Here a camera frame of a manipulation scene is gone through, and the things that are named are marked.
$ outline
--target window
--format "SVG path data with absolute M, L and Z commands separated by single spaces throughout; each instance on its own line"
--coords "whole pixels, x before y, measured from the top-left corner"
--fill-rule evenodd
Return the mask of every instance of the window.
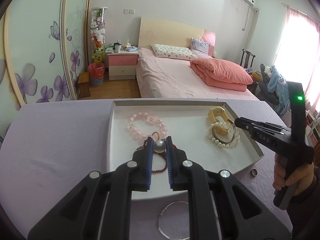
M 288 7 L 274 65 L 288 81 L 302 83 L 312 110 L 320 110 L 320 23 Z

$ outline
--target pink headboard section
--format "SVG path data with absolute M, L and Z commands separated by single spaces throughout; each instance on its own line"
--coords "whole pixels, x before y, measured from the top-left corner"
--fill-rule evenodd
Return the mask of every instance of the pink headboard section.
M 207 30 L 204 30 L 201 41 L 210 43 L 208 55 L 212 56 L 214 51 L 214 46 L 216 44 L 216 34 L 209 32 Z

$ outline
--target dark sleeve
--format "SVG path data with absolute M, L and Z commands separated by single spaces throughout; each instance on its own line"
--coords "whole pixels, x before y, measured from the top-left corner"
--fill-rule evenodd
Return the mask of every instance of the dark sleeve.
M 300 195 L 293 197 L 287 208 L 293 226 L 292 238 L 295 238 L 295 236 L 303 230 L 319 207 L 320 171 L 318 167 L 315 167 L 314 177 L 310 187 Z

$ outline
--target white mug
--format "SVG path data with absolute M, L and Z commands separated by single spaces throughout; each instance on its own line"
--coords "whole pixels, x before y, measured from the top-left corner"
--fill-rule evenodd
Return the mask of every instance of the white mug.
M 116 52 L 120 52 L 120 51 L 121 51 L 121 47 L 122 47 L 121 45 L 116 45 L 116 46 L 115 46 Z

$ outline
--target person's arm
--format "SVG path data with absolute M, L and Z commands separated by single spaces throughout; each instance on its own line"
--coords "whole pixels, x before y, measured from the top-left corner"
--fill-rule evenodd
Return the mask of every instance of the person's arm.
M 284 180 L 285 169 L 279 164 L 278 155 L 275 158 L 274 171 L 273 187 L 277 190 L 299 182 L 287 208 L 293 226 L 292 238 L 295 238 L 320 207 L 320 171 L 313 164 L 305 164 L 296 169 L 287 180 Z

